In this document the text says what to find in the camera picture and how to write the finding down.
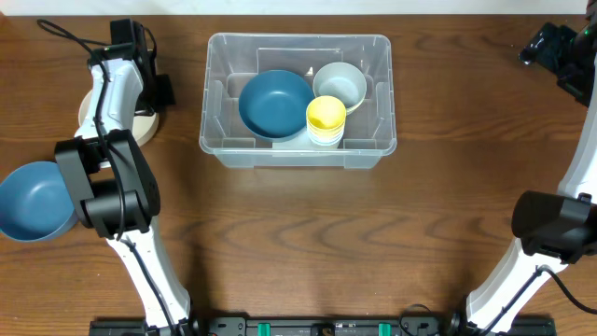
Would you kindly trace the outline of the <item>cream bowl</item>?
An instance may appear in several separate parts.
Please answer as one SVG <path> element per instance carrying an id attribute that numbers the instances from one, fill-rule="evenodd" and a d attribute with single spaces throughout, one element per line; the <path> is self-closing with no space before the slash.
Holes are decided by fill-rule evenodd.
<path id="1" fill-rule="evenodd" d="M 89 91 L 82 100 L 78 110 L 78 126 L 81 126 L 87 117 L 92 91 Z M 139 147 L 146 144 L 157 132 L 159 115 L 135 116 L 133 119 L 132 135 Z"/>

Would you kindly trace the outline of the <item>blue bowl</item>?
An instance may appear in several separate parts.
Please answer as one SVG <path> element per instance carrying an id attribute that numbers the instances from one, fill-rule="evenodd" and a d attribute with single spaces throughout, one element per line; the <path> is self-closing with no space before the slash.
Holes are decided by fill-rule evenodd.
<path id="1" fill-rule="evenodd" d="M 314 99 L 309 84 L 286 70 L 269 70 L 248 81 L 239 97 L 239 115 L 256 137 L 284 142 L 306 128 L 306 109 Z"/>
<path id="2" fill-rule="evenodd" d="M 1 183 L 1 232 L 25 243 L 55 239 L 77 223 L 58 164 L 36 161 Z"/>

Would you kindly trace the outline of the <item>pink cup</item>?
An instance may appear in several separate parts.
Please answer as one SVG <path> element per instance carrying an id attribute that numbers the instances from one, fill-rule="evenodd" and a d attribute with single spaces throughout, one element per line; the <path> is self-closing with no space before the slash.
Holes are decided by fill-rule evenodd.
<path id="1" fill-rule="evenodd" d="M 335 136 L 323 136 L 323 135 L 308 133 L 308 136 L 309 136 L 309 138 L 312 138 L 312 139 L 321 139 L 323 141 L 326 141 L 326 140 L 331 140 L 331 139 L 335 139 L 335 138 L 342 138 L 343 133 L 339 133 Z"/>

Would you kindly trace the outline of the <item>yellow cup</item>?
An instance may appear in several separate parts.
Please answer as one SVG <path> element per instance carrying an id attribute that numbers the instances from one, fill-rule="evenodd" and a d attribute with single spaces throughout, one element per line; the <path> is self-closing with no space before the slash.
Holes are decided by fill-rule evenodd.
<path id="1" fill-rule="evenodd" d="M 346 115 L 344 103 L 328 95 L 313 99 L 306 110 L 307 125 L 319 131 L 332 131 L 341 127 Z"/>
<path id="2" fill-rule="evenodd" d="M 315 128 L 312 125 L 307 126 L 307 131 L 312 134 L 318 134 L 323 136 L 335 136 L 339 133 L 344 133 L 344 127 L 337 127 L 335 129 L 319 129 Z"/>

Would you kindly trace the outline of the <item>grey small bowl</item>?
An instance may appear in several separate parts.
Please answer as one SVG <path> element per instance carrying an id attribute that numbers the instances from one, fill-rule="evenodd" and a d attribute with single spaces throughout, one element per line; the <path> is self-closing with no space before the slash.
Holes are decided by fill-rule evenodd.
<path id="1" fill-rule="evenodd" d="M 354 65 L 329 63 L 314 76 L 312 90 L 316 97 L 333 96 L 350 107 L 366 98 L 368 84 L 365 75 Z"/>

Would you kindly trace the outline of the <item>light blue cup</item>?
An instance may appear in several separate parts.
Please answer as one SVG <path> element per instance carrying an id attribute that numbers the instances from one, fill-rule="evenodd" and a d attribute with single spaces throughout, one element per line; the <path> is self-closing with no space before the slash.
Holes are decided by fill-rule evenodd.
<path id="1" fill-rule="evenodd" d="M 311 139 L 312 143 L 314 143 L 317 146 L 331 147 L 331 146 L 338 146 L 342 138 L 335 138 L 335 139 L 326 140 L 326 141 L 323 141 L 321 139 L 312 139 L 312 138 L 310 138 L 310 139 Z"/>

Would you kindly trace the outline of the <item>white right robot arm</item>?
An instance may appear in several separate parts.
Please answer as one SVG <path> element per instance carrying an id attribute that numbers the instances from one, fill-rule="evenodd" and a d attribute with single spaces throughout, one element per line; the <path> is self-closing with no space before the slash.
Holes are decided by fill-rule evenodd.
<path id="1" fill-rule="evenodd" d="M 519 58 L 556 76 L 558 86 L 586 106 L 587 116 L 575 155 L 556 193 L 527 190 L 512 214 L 514 235 L 489 277 L 465 298 L 454 315 L 453 335 L 540 335 L 543 322 L 517 321 L 521 308 L 548 280 L 584 256 L 596 253 L 596 5 L 579 32 L 545 23 Z"/>

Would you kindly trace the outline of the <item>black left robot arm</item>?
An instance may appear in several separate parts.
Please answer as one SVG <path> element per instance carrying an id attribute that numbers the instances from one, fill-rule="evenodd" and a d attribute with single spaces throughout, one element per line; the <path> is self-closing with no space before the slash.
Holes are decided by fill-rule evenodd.
<path id="1" fill-rule="evenodd" d="M 132 135 L 135 117 L 154 116 L 175 98 L 156 69 L 157 43 L 143 24 L 111 21 L 108 44 L 78 39 L 90 55 L 88 113 L 56 162 L 80 222 L 118 254 L 142 300 L 142 320 L 90 322 L 91 335 L 198 335 L 192 300 L 175 274 L 158 228 L 160 191 Z"/>

